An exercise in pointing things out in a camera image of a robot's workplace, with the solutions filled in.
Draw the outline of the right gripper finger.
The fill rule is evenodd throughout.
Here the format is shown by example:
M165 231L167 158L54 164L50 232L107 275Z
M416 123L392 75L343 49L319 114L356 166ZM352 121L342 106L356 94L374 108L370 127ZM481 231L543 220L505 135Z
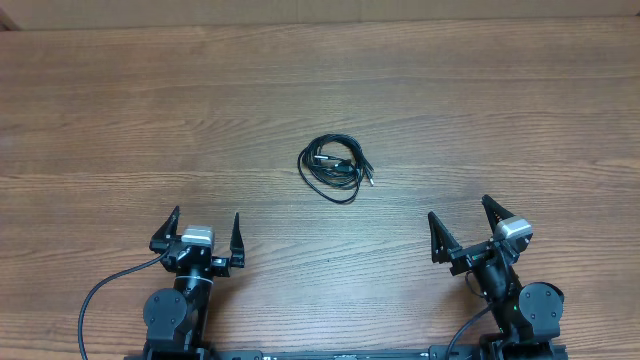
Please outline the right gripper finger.
M513 218L514 214L501 206L488 194L485 194L481 198L481 203L484 207L491 231L493 233L502 233L505 225L508 224L505 224L504 220Z
M459 251L461 246L435 212L431 211L428 214L428 222L431 236L432 262L440 264L450 262L453 258L453 253Z

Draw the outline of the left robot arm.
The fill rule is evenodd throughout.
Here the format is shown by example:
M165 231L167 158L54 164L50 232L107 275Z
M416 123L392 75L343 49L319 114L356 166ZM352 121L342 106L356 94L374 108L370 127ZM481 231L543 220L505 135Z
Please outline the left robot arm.
M151 237L149 248L159 254L164 269L175 275L171 288L154 292L143 308L147 326L145 359L217 359L204 340L208 307L216 277L228 278L233 268L245 266L239 217L234 217L231 255L214 254L215 232L210 226L190 225L177 232L176 207Z

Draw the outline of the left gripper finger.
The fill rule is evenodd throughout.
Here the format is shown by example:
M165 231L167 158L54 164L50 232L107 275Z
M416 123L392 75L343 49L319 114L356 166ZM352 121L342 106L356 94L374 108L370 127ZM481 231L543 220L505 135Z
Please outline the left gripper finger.
M242 235L240 231L239 213L236 212L234 216L233 230L230 240L230 250L232 259L244 259L245 250Z
M177 227L180 217L180 207L175 206L167 220L152 235L152 241L171 241L176 239Z

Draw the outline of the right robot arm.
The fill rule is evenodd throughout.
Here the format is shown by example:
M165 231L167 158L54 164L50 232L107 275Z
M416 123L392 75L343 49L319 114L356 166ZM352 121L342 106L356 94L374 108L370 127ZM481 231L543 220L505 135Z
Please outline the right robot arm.
M531 223L488 195L482 197L481 203L492 235L467 248L458 243L433 211L428 214L432 261L448 263L454 276L474 276L479 289L473 294L486 302L486 307L462 325L448 344L430 346L429 357L566 359L566 347L553 343L561 333L564 293L548 282L523 285L513 269L532 240ZM482 335L476 345L461 344L462 335L488 313L499 331Z

